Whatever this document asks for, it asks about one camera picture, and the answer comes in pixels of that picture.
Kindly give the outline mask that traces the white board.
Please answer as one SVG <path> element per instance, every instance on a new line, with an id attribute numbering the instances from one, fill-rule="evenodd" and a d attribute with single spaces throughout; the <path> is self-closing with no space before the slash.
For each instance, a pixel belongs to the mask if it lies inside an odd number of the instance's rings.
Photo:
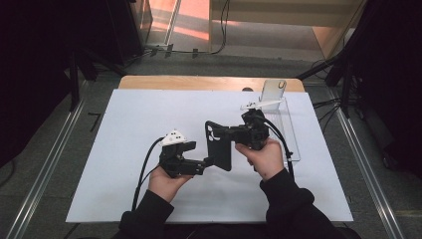
<path id="1" fill-rule="evenodd" d="M 241 123 L 242 107 L 255 92 L 116 90 L 112 93 L 76 190 L 70 223 L 114 222 L 130 209 L 133 195 L 146 186 L 138 181 L 153 168 L 161 152 L 154 141 L 178 129 L 197 146 L 186 157 L 207 155 L 205 123 Z M 293 132 L 285 136 L 293 152 L 295 181 L 315 197 L 330 220 L 351 220 L 332 159 L 306 93 L 287 93 L 283 120 Z M 268 202 L 260 177 L 238 152 L 229 171 L 211 166 L 177 193 L 171 223 L 259 223 Z"/>

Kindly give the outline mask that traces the black tripod stand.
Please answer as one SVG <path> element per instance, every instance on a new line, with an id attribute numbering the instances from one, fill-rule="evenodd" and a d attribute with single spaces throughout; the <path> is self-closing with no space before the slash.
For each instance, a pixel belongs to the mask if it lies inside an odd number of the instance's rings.
<path id="1" fill-rule="evenodd" d="M 94 66 L 94 62 L 100 63 L 107 69 L 115 72 L 121 77 L 127 76 L 127 72 L 108 61 L 107 59 L 96 54 L 87 48 L 71 48 L 69 50 L 69 80 L 71 84 L 71 106 L 70 111 L 74 112 L 77 105 L 81 102 L 80 84 L 78 72 L 81 72 L 88 81 L 95 81 L 98 71 Z"/>
<path id="2" fill-rule="evenodd" d="M 343 114 L 349 118 L 349 92 L 351 89 L 353 64 L 349 60 L 345 50 L 340 51 L 334 57 L 323 60 L 309 70 L 297 75 L 297 79 L 302 81 L 327 68 L 329 68 L 329 72 L 327 73 L 324 82 L 328 87 L 335 87 L 339 82 L 342 82 L 339 105 Z"/>

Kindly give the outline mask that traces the clear plastic rack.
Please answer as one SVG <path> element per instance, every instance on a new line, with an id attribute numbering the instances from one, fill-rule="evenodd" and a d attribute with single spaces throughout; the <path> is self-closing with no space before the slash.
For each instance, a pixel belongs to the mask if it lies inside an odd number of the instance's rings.
<path id="1" fill-rule="evenodd" d="M 290 161 L 296 164 L 301 160 L 294 127 L 292 124 L 288 102 L 285 97 L 278 100 L 263 100 L 257 102 L 257 110 L 261 110 L 270 121 L 270 136 L 280 143 L 285 142 L 287 151 L 291 153 Z"/>

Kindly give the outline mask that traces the black phone case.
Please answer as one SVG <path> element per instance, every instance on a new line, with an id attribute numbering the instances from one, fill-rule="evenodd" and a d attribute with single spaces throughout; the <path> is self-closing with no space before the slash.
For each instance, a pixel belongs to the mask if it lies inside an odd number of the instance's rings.
<path id="1" fill-rule="evenodd" d="M 224 127 L 228 128 L 210 120 L 205 123 L 207 150 L 208 156 L 215 158 L 215 166 L 230 171 L 232 169 L 231 140 L 227 138 L 215 138 L 212 135 L 214 128 Z"/>

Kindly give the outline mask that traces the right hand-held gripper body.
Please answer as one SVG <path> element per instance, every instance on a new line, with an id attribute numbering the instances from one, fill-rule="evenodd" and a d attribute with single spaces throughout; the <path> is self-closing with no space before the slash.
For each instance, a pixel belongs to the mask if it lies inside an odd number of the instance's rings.
<path id="1" fill-rule="evenodd" d="M 281 142 L 285 142 L 280 130 L 263 113 L 264 108 L 274 107 L 280 102 L 281 100 L 272 100 L 241 106 L 242 110 L 246 110 L 241 115 L 244 123 L 232 127 L 232 139 L 236 143 L 245 144 L 254 150 L 261 150 L 270 136 L 269 131 L 271 130 Z"/>

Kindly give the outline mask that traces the metal floor rail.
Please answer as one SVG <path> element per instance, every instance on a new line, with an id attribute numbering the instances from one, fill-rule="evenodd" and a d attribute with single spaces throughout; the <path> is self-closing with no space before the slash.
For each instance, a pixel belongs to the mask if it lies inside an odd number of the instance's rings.
<path id="1" fill-rule="evenodd" d="M 25 231 L 31 222 L 31 219 L 41 201 L 41 198 L 47 188 L 50 178 L 61 158 L 63 150 L 69 140 L 70 135 L 80 117 L 82 109 L 85 106 L 85 100 L 76 104 L 75 109 L 68 113 L 64 124 L 62 125 L 58 136 L 56 137 L 49 154 L 38 173 L 30 191 L 24 198 L 24 201 L 13 221 L 6 239 L 22 239 Z"/>
<path id="2" fill-rule="evenodd" d="M 365 181 L 366 187 L 372 198 L 377 214 L 385 228 L 389 239 L 406 239 L 401 226 L 393 212 L 389 201 L 377 179 L 375 172 L 366 156 L 362 144 L 355 132 L 352 121 L 348 119 L 342 111 L 337 113 L 337 117 L 353 152 L 357 166 Z"/>

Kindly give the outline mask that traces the black cabinet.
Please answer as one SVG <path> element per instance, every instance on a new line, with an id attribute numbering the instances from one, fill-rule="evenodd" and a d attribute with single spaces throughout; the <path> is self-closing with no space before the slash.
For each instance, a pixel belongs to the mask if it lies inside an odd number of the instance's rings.
<path id="1" fill-rule="evenodd" d="M 149 0 L 106 0 L 118 64 L 144 53 L 153 17 Z"/>

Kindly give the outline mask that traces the person's right hand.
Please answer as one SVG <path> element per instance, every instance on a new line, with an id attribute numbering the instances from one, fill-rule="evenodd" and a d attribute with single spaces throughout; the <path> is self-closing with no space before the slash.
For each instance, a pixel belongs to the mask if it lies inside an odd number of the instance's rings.
<path id="1" fill-rule="evenodd" d="M 264 181 L 284 169 L 282 148 L 274 139 L 268 138 L 260 150 L 253 150 L 241 143 L 236 143 L 235 148 L 247 158 Z"/>

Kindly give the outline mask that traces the wooden table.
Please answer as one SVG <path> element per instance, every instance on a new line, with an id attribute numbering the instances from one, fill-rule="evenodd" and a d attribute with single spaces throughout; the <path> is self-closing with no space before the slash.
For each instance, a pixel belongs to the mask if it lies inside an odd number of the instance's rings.
<path id="1" fill-rule="evenodd" d="M 181 90 L 181 91 L 242 91 L 260 92 L 270 78 L 201 77 L 201 76 L 125 76 L 120 89 Z"/>

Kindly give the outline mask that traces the iridescent clear phone case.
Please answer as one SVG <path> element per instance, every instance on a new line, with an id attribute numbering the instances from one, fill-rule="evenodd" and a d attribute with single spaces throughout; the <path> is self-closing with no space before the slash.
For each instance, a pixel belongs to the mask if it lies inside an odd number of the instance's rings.
<path id="1" fill-rule="evenodd" d="M 287 82 L 285 80 L 265 80 L 260 102 L 278 101 L 283 97 Z"/>

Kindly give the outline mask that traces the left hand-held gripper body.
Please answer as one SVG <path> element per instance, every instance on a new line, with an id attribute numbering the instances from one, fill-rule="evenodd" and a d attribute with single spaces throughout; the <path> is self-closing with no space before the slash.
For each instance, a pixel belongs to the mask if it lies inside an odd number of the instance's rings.
<path id="1" fill-rule="evenodd" d="M 169 132 L 161 141 L 159 165 L 172 178 L 180 175 L 202 175 L 204 168 L 198 163 L 201 160 L 187 159 L 178 152 L 179 145 L 187 142 L 187 138 L 177 129 Z"/>

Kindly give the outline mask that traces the person's left hand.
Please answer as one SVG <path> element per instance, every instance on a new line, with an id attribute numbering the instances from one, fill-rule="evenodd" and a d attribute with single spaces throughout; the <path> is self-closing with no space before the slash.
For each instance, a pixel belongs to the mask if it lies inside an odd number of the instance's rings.
<path id="1" fill-rule="evenodd" d="M 191 175 L 181 175 L 172 178 L 161 166 L 157 166 L 149 176 L 147 189 L 170 203 L 178 190 L 191 178 Z"/>

